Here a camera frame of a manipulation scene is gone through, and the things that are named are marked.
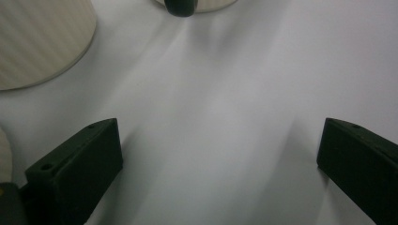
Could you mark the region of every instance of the tabletop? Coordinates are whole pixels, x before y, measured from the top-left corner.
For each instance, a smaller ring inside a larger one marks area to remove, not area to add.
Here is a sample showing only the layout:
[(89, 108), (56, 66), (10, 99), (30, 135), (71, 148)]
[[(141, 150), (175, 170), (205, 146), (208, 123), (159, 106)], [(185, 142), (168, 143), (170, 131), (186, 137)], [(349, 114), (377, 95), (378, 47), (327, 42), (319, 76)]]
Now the tabletop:
[(124, 169), (87, 224), (374, 224), (315, 160), (327, 117), (398, 143), (398, 1), (238, 0), (189, 18), (92, 3), (74, 67), (0, 92), (16, 184), (117, 118)]

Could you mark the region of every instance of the dark green object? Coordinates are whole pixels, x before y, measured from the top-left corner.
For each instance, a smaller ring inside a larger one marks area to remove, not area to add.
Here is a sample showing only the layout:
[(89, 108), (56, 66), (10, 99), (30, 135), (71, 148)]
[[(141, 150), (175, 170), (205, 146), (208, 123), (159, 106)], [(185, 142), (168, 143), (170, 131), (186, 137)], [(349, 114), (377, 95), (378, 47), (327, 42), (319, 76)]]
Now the dark green object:
[(189, 17), (196, 9), (198, 0), (164, 0), (170, 14), (177, 17)]
[(366, 128), (328, 118), (319, 168), (376, 224), (398, 224), (398, 145)]
[(85, 224), (122, 164), (116, 119), (87, 126), (27, 169), (19, 191), (0, 184), (0, 225)]

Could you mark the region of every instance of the white table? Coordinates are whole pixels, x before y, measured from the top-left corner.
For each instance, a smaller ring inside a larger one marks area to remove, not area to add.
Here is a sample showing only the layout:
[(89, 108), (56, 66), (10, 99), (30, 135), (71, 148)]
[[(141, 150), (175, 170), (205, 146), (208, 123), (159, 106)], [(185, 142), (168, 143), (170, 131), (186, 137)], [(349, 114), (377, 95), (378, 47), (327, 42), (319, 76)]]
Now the white table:
[(316, 166), (326, 117), (398, 143), (398, 1), (239, 0), (181, 19), (93, 0), (61, 76), (0, 92), (13, 179), (118, 119), (124, 169), (90, 225), (374, 224)]

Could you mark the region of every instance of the beige ribbed object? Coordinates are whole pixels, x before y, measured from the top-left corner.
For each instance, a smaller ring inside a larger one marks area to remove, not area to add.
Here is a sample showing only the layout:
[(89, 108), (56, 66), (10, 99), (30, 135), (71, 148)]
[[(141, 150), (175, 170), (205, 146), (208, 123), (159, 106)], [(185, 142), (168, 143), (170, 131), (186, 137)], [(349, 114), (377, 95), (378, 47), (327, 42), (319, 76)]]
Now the beige ribbed object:
[(0, 183), (10, 182), (12, 175), (11, 148), (6, 134), (0, 128)]
[[(156, 0), (164, 5), (164, 0)], [(209, 12), (228, 7), (237, 0), (198, 0), (196, 12)]]
[(0, 0), (0, 90), (42, 83), (73, 66), (96, 20), (90, 0)]

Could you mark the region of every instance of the green handle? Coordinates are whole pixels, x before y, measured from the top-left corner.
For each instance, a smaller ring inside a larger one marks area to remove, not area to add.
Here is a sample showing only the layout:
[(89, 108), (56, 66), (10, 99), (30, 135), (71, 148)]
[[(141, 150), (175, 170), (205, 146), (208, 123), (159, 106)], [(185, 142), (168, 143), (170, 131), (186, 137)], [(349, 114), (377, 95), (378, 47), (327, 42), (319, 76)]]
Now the green handle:
[(170, 14), (177, 17), (189, 17), (195, 12), (198, 0), (164, 0)]

